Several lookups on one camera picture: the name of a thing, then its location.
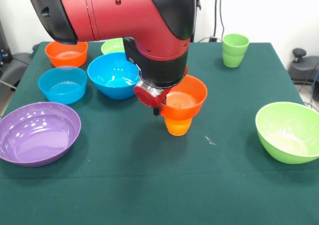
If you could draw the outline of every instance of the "blue bowl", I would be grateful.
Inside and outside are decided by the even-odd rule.
[[[112,99],[127,99],[134,95],[139,82],[139,69],[126,60],[125,53],[109,53],[91,62],[88,76],[103,94]]]
[[[84,96],[86,82],[87,75],[82,69],[63,66],[42,74],[38,86],[48,101],[72,104]]]

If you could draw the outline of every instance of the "purple bowl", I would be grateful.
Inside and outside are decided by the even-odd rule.
[[[80,130],[80,117],[66,105],[23,106],[0,120],[0,158],[25,167],[47,165],[71,148]]]

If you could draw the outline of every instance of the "dark green table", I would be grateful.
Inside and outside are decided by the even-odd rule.
[[[45,101],[52,68],[42,43],[7,113]],[[88,63],[101,43],[89,45]],[[189,73],[207,100],[183,137],[136,98],[113,101],[88,82],[72,104],[82,120],[73,148],[41,168],[0,162],[2,225],[310,225],[319,223],[319,161],[285,165],[263,149],[255,115],[267,103],[302,103],[268,43],[226,68],[220,43],[192,44]]]

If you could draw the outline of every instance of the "lime green bowl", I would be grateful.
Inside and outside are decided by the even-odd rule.
[[[109,39],[101,46],[103,54],[125,52],[122,38]]]
[[[261,143],[275,159],[302,164],[319,158],[319,113],[297,103],[276,102],[256,115]]]

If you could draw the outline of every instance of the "orange bowl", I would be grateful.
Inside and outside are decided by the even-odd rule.
[[[161,115],[169,120],[188,120],[195,117],[207,97],[205,84],[191,75],[168,93],[166,104],[161,105]]]
[[[55,67],[80,67],[86,61],[88,43],[78,42],[76,45],[68,45],[54,41],[46,46],[45,53]]]

